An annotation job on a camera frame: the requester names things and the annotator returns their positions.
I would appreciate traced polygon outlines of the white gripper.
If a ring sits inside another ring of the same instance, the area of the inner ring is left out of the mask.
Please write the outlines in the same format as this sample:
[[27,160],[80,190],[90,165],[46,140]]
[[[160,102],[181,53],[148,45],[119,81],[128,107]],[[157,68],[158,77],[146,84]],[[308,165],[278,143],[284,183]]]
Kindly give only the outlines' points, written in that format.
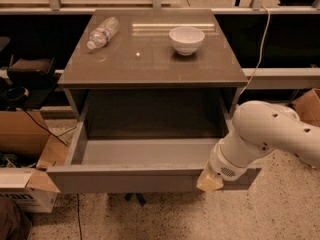
[[237,167],[225,158],[222,141],[219,141],[211,150],[209,162],[197,179],[197,188],[204,192],[219,190],[224,186],[223,180],[236,181],[246,171],[246,168]]

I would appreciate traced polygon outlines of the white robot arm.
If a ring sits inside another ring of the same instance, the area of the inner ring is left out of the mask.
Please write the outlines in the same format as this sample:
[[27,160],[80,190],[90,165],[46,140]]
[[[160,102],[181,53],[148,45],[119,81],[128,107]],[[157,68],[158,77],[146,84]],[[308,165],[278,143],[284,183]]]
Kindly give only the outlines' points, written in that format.
[[279,149],[320,168],[320,128],[300,120],[291,108],[262,101],[237,107],[233,128],[213,147],[197,188],[215,191],[226,181],[235,181],[254,161]]

